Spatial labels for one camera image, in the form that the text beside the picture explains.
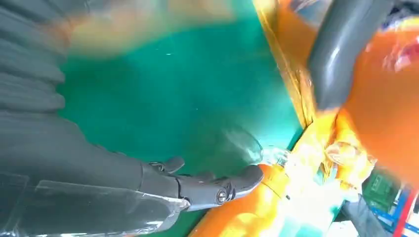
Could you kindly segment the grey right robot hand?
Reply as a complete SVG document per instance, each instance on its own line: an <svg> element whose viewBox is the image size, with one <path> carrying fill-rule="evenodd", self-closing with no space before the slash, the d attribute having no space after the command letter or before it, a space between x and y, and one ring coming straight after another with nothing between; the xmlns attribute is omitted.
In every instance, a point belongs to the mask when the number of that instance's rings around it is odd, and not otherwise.
<svg viewBox="0 0 419 237"><path fill-rule="evenodd" d="M52 114L0 114L0 234L122 237L170 229L182 212L251 193L256 165L232 177L177 175L174 158L145 163L89 143Z"/></svg>

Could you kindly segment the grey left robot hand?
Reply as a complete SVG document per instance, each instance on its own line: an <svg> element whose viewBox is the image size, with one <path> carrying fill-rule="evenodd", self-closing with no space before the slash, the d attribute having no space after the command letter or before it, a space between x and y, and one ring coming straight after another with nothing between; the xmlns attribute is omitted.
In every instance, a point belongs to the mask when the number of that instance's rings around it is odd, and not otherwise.
<svg viewBox="0 0 419 237"><path fill-rule="evenodd" d="M356 59L393 6L392 0L331 2L307 60L319 111L340 108L347 100Z"/></svg>

